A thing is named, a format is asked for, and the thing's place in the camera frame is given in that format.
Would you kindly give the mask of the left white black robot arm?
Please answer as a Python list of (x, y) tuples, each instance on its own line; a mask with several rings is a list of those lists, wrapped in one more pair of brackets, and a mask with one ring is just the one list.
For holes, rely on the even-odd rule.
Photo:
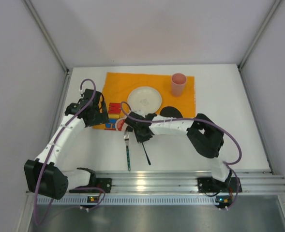
[(96, 175), (93, 170), (61, 171), (60, 166), (84, 128), (107, 122), (103, 94), (86, 89), (77, 103), (67, 106), (60, 126), (44, 150), (35, 160), (26, 161), (24, 172), (29, 191), (59, 200), (69, 190), (94, 187)]

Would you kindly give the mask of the pink plastic cup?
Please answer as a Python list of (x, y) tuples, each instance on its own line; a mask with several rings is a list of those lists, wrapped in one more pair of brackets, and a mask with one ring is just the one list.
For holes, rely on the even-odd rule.
[(182, 95), (186, 82), (187, 77), (182, 73), (175, 73), (171, 76), (171, 93), (174, 97)]

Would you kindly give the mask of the orange cartoon mouse cloth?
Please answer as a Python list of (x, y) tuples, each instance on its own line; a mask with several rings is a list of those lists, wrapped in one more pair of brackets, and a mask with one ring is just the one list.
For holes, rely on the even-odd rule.
[(193, 76), (187, 77), (182, 95), (174, 97), (171, 94), (170, 75), (108, 72), (102, 93), (106, 102), (109, 121), (94, 128), (98, 130), (119, 130), (120, 126), (116, 126), (115, 123), (124, 116), (120, 109), (120, 103), (122, 101), (127, 102), (129, 94), (138, 87), (152, 87), (161, 94), (162, 105), (155, 112), (157, 114), (163, 108), (171, 106), (178, 109), (183, 117), (194, 117), (196, 115), (195, 78)]

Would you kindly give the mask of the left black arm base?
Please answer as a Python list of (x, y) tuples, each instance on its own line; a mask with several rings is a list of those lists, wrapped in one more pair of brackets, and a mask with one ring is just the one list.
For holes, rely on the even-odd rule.
[(79, 186), (77, 188), (69, 190), (70, 193), (101, 193), (100, 188), (105, 191), (105, 193), (110, 193), (112, 188), (111, 178), (94, 178), (87, 185)]

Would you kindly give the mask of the cream round plate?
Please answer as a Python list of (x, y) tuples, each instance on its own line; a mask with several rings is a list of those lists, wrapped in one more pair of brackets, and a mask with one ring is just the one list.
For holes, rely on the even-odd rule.
[(138, 87), (129, 94), (127, 103), (133, 111), (141, 110), (145, 114), (152, 114), (160, 109), (162, 96), (152, 87)]

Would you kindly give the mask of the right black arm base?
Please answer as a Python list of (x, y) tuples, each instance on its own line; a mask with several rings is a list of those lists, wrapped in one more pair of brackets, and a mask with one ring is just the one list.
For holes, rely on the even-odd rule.
[(233, 193), (242, 192), (241, 184), (236, 177), (229, 177), (227, 181), (221, 182), (212, 177), (200, 177), (197, 179), (199, 193)]

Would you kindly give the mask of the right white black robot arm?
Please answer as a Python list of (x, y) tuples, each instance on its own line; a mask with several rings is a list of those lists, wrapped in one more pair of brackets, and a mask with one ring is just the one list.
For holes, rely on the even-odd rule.
[(155, 135), (174, 135), (186, 137), (194, 149), (206, 158), (213, 183), (228, 186), (232, 172), (219, 158), (220, 149), (224, 144), (224, 133), (213, 126), (213, 122), (204, 114), (197, 114), (193, 119), (165, 117), (157, 114), (142, 116), (130, 112), (125, 119), (139, 143), (150, 140)]

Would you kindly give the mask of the fork with teal handle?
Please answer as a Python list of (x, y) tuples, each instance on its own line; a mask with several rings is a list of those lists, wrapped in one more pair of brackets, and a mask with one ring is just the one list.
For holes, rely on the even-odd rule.
[(124, 141), (126, 145), (126, 157), (127, 157), (127, 169), (131, 171), (131, 164), (130, 164), (130, 152), (129, 152), (129, 133), (128, 131), (124, 132)]

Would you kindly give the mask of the blue metallic spoon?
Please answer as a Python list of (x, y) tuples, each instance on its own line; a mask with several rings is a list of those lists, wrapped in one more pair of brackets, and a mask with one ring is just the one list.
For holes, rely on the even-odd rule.
[(144, 153), (145, 153), (145, 156), (146, 156), (148, 165), (151, 166), (151, 161), (150, 161), (149, 156), (148, 156), (148, 154), (147, 154), (147, 151), (146, 151), (146, 149), (145, 149), (145, 145), (144, 145), (144, 143), (141, 143), (141, 144), (142, 144), (142, 147), (143, 147), (143, 150), (144, 150)]

